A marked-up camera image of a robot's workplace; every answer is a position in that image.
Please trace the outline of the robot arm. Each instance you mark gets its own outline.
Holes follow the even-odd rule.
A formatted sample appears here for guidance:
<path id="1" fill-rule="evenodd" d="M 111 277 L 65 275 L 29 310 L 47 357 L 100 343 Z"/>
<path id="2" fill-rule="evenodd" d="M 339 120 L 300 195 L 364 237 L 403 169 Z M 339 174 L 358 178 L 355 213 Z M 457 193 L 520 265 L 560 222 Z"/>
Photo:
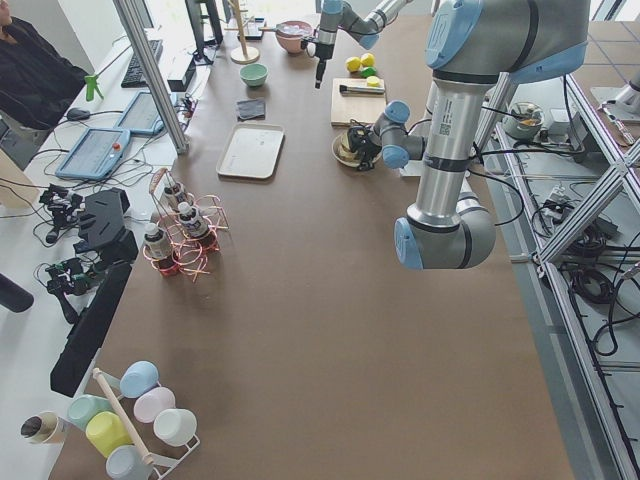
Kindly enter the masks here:
<path id="1" fill-rule="evenodd" d="M 391 102 L 374 125 L 384 163 L 420 158 L 415 202 L 396 220 L 394 243 L 409 269 L 465 269 L 491 253 L 495 226 L 465 180 L 485 93 L 505 73 L 515 84 L 575 71 L 587 44 L 587 1 L 444 1 L 425 61 L 436 87 L 429 134 L 408 134 L 408 107 Z"/>
<path id="2" fill-rule="evenodd" d="M 381 1 L 366 17 L 361 17 L 347 1 L 322 1 L 318 26 L 301 40 L 303 49 L 309 44 L 314 46 L 313 57 L 318 59 L 314 87 L 321 88 L 327 62 L 333 58 L 339 30 L 346 32 L 365 50 L 371 50 L 380 33 L 410 3 L 411 0 Z"/>

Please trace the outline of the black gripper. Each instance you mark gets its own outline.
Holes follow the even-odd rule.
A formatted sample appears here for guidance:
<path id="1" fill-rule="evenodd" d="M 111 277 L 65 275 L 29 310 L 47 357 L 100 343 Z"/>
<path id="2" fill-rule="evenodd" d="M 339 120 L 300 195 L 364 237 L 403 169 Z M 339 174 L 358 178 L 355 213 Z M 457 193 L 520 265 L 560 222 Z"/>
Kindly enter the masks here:
<path id="1" fill-rule="evenodd" d="M 315 33 L 311 36 L 305 36 L 301 40 L 301 47 L 303 49 L 306 49 L 311 44 L 315 47 L 313 56 L 319 59 L 315 74 L 315 88 L 320 89 L 326 70 L 326 61 L 333 57 L 335 34 Z"/>
<path id="2" fill-rule="evenodd" d="M 381 152 L 381 146 L 373 140 L 373 132 L 366 126 L 356 125 L 348 129 L 348 148 L 358 162 L 357 170 L 369 171 Z"/>

